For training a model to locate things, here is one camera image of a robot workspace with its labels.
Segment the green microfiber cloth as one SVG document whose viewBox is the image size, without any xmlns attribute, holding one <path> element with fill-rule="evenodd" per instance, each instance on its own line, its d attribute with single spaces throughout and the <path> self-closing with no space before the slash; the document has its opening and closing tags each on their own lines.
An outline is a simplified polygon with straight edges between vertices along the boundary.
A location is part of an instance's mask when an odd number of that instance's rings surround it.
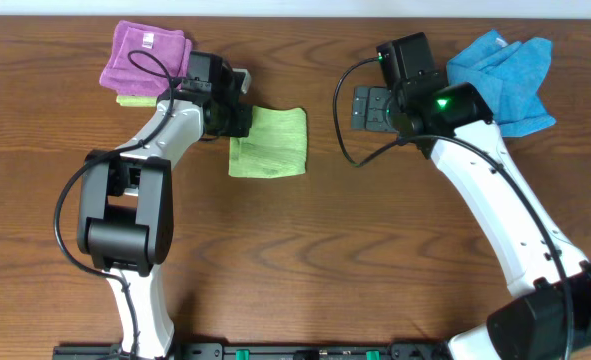
<svg viewBox="0 0 591 360">
<path fill-rule="evenodd" d="M 307 147 L 307 116 L 302 108 L 254 106 L 249 135 L 230 139 L 228 174 L 259 179 L 303 175 Z"/>
</svg>

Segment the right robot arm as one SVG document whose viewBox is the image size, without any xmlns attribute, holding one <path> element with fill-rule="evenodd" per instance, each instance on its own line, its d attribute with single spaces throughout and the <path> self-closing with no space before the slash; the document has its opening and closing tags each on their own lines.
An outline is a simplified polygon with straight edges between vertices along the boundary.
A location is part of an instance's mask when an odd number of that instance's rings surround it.
<svg viewBox="0 0 591 360">
<path fill-rule="evenodd" d="M 351 126 L 394 132 L 454 185 L 499 261 L 509 304 L 445 344 L 448 359 L 567 359 L 591 346 L 591 262 L 510 157 L 476 88 L 359 86 Z"/>
</svg>

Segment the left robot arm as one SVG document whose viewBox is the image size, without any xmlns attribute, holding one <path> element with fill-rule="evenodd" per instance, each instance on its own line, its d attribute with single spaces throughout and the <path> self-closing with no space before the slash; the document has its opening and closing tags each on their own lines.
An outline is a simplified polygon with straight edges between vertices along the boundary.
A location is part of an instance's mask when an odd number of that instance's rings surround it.
<svg viewBox="0 0 591 360">
<path fill-rule="evenodd" d="M 90 272 L 113 291 L 123 329 L 123 359 L 163 359 L 174 337 L 162 284 L 162 265 L 174 237 L 172 172 L 205 136 L 243 138 L 252 122 L 241 102 L 248 70 L 201 54 L 182 78 L 171 80 L 155 112 L 126 143 L 88 154 L 81 183 L 79 251 Z"/>
</svg>

